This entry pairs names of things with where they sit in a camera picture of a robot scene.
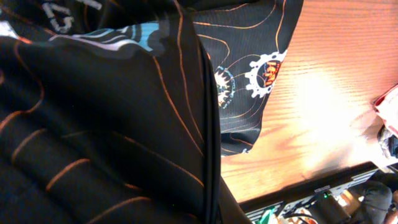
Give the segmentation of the black orange-lined jersey shirt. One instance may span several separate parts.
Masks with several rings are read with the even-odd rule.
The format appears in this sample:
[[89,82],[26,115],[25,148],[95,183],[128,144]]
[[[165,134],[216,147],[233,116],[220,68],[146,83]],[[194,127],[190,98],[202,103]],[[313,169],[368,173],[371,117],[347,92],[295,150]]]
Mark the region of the black orange-lined jersey shirt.
[[302,1],[2,1],[2,223],[248,223]]

